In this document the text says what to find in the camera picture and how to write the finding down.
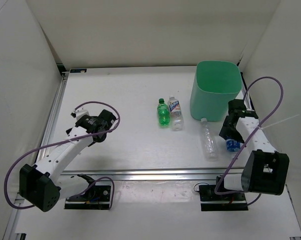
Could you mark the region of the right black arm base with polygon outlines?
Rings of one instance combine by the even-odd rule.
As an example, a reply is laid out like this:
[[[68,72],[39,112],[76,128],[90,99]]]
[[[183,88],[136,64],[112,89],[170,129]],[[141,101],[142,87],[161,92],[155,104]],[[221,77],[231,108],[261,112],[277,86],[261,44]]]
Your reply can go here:
[[[193,186],[195,194],[199,194],[202,212],[229,212],[248,211],[246,196],[242,192],[231,194],[216,194],[215,188],[220,176],[216,177],[216,183],[199,182]]]

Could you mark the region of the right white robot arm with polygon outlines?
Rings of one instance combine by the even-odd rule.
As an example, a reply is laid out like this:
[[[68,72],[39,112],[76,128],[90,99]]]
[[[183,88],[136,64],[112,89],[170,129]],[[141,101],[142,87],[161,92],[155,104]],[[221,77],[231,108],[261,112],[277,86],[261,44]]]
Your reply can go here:
[[[244,100],[228,102],[228,114],[219,136],[241,144],[240,150],[249,153],[242,173],[228,174],[216,181],[215,195],[226,200],[235,193],[258,193],[279,196],[283,193],[289,157],[278,152],[260,127],[259,117],[248,110]]]

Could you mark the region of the aluminium left rail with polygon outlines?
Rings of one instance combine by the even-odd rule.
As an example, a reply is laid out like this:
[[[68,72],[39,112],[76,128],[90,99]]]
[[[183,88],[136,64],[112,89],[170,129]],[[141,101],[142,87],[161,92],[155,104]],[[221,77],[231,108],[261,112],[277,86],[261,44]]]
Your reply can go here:
[[[47,124],[45,127],[45,131],[44,131],[44,134],[42,137],[42,141],[40,143],[41,147],[48,145],[53,139],[58,115],[60,112],[62,100],[64,97],[64,92],[65,92],[66,85],[67,85],[68,76],[69,76],[68,71],[63,72],[61,75],[61,81],[60,81],[59,87],[57,89],[57,92],[55,94],[53,104],[52,104],[52,107],[50,110],[50,114],[49,114],[49,117],[47,120]]]

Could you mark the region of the green plastic soda bottle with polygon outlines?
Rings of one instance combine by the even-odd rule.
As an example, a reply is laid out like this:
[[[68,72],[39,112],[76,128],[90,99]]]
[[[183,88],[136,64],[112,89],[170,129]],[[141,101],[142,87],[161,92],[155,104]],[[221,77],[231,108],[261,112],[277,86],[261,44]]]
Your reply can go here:
[[[168,105],[165,103],[163,98],[158,100],[157,105],[157,116],[159,125],[162,127],[167,127],[170,124],[170,112],[168,110]]]

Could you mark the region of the tall clear plastic bottle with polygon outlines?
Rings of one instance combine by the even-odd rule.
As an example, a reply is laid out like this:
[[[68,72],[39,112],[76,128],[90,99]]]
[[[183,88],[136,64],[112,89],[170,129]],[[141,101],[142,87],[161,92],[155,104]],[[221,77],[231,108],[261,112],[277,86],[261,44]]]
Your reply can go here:
[[[212,162],[218,159],[218,148],[211,125],[206,118],[200,120],[200,140],[205,158]]]

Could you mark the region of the aluminium front rail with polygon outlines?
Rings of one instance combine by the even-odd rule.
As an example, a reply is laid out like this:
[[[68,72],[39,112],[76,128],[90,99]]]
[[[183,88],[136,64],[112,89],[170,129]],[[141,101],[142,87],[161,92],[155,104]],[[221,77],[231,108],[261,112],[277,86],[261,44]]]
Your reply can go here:
[[[172,168],[131,170],[65,170],[63,176],[85,174],[108,176],[115,181],[210,181],[222,175],[225,168]]]

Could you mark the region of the clear bottle white blue label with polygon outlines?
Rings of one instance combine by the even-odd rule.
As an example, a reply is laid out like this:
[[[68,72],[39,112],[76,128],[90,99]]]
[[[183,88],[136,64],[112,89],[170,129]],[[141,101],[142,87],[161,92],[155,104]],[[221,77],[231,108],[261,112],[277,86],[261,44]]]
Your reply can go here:
[[[181,131],[184,126],[184,119],[179,100],[176,99],[173,95],[170,95],[167,105],[170,113],[170,118],[172,120],[172,130]]]

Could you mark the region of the green plastic bin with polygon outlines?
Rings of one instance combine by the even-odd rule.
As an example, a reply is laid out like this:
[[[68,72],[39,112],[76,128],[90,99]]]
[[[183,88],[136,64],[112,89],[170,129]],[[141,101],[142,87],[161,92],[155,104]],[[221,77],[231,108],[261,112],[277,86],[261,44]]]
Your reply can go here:
[[[207,60],[196,66],[191,96],[190,114],[195,120],[222,121],[228,102],[242,89],[238,66],[229,61]]]

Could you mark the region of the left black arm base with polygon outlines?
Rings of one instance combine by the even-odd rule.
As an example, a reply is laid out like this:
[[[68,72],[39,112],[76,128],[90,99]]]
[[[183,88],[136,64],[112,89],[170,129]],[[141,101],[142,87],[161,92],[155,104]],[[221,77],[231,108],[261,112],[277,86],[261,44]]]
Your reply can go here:
[[[110,210],[113,206],[115,183],[108,176],[93,179],[86,174],[78,174],[87,183],[83,193],[66,198],[65,210]]]

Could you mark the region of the small bottle blue label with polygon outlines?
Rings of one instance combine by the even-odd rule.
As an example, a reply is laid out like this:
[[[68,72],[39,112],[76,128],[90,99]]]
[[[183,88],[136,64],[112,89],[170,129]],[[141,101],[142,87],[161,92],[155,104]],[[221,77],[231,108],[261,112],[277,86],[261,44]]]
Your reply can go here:
[[[226,139],[226,150],[231,152],[231,153],[235,153],[238,152],[241,148],[241,143],[231,139],[231,138],[227,138]]]

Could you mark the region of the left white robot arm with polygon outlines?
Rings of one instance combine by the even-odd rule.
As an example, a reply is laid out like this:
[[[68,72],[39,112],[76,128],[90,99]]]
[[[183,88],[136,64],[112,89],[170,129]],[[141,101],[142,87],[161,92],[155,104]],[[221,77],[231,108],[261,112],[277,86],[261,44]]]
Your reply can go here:
[[[82,150],[103,142],[116,117],[106,109],[98,116],[83,110],[75,114],[74,127],[66,131],[64,144],[56,146],[34,165],[25,164],[19,172],[19,193],[43,212],[51,210],[61,199],[76,198],[89,201],[95,197],[94,179],[78,174],[62,178],[64,169]]]

